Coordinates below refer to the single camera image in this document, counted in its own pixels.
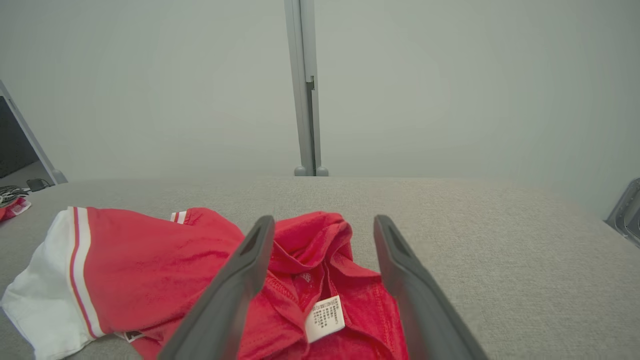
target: cable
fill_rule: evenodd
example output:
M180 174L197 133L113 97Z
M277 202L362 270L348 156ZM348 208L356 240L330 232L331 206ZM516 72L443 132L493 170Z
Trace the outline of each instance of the cable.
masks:
M11 204L15 199L18 199L19 197L26 197L27 195L29 195L29 193L24 191L19 186L0 186L0 208Z
M31 179L27 180L27 186L31 192L39 192L40 190L50 188L51 184L45 179Z

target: clothing tag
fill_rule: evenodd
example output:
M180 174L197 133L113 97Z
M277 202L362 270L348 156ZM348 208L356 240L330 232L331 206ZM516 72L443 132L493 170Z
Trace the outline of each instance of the clothing tag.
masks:
M342 314L340 295L316 302L307 321L305 321L305 331L309 343L343 328L344 315Z
M128 331L128 332L123 332L122 335L124 335L124 340L127 340L128 343L132 343L135 339L140 339L140 338L144 338L145 335L140 332L140 331Z

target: white wall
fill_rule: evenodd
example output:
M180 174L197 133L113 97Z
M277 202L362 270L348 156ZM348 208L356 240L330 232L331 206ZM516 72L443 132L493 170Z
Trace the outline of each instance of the white wall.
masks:
M640 176L639 19L634 0L316 1L323 166L510 179L605 218Z
M69 181L300 164L281 1L4 1L0 79Z

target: sleeve stripe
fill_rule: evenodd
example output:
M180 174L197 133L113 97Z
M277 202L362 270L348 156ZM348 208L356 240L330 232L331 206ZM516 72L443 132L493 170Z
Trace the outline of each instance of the sleeve stripe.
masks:
M87 290L86 283L84 282L84 262L86 261L87 254L89 253L89 248L91 247L89 218L86 209L73 209L76 242L71 255L69 272L71 277L71 286L73 287L74 295L76 296L76 300L80 310L82 311L89 334L97 339L104 336L104 332L100 328L98 315L95 312L95 308L91 302L91 296L89 296L89 291Z
M186 211L180 211L179 213L171 213L169 221L177 222L178 224L184 224L184 219L187 217Z
M184 224L184 219L187 217L187 212L186 211L181 211L180 213L178 213L178 224Z

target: white stripe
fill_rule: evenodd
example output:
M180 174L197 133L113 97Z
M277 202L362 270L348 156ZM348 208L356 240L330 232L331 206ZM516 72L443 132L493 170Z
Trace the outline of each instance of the white stripe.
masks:
M186 211L181 211L178 213L178 224L184 224L184 218L187 217Z
M85 208L78 208L78 232L79 243L76 252L76 261L74 263L74 280L76 281L78 295L86 311L86 317L89 319L89 324L91 324L91 330L99 338L104 336L104 333L100 328L98 314L95 312L89 291L86 289L86 284L84 283L84 261L91 247L91 231L89 229L89 218Z

